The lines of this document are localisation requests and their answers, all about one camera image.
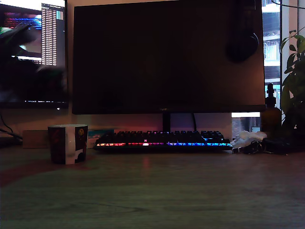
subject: window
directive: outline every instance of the window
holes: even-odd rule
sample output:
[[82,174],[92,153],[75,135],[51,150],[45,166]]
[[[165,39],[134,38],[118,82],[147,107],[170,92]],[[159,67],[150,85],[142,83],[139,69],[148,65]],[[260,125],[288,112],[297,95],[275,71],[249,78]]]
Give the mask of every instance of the window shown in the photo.
[[[263,12],[263,43],[264,43],[264,70],[265,95],[267,85],[273,83],[276,107],[280,107],[281,95],[281,55],[280,55],[280,6],[271,0],[262,0]],[[259,113],[232,113],[232,137],[235,138],[241,131],[257,132],[261,121]]]

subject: brown bottle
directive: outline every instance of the brown bottle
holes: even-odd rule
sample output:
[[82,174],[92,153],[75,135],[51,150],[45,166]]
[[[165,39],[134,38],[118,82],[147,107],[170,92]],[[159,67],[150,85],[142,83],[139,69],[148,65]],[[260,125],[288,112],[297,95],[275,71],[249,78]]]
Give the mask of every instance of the brown bottle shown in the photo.
[[266,110],[261,112],[261,131],[265,132],[268,137],[278,137],[282,125],[282,112],[275,107],[276,98],[273,96],[274,92],[273,84],[268,84],[268,97],[265,98]]

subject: coffee mug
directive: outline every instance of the coffee mug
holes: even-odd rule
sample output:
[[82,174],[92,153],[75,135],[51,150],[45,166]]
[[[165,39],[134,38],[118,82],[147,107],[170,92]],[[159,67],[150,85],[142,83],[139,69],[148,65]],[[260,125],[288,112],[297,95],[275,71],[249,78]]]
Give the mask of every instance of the coffee mug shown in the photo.
[[71,165],[85,161],[87,125],[51,125],[48,134],[53,163]]

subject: mechanical keyboard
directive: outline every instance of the mechanical keyboard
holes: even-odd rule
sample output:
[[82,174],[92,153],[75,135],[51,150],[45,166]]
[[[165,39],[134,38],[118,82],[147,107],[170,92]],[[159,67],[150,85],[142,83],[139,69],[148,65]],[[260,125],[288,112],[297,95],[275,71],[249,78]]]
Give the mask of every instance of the mechanical keyboard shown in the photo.
[[96,150],[172,149],[215,151],[232,150],[229,139],[219,131],[120,131],[108,133],[96,140]]

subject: black monitor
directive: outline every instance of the black monitor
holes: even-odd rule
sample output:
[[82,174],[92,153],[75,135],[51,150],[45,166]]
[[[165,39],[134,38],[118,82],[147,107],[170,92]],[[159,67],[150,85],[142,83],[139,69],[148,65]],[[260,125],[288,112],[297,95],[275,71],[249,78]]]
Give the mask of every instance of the black monitor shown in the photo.
[[66,6],[66,0],[0,0],[0,52],[8,52],[6,42],[25,39],[0,54],[0,108],[68,107]]
[[[261,2],[250,0],[251,7],[238,2],[244,1],[75,7],[72,112],[264,110]],[[236,7],[241,21],[244,11],[251,12],[259,40],[255,53],[239,62],[229,58],[227,51],[234,36],[240,39],[243,31],[236,24],[240,21]]]

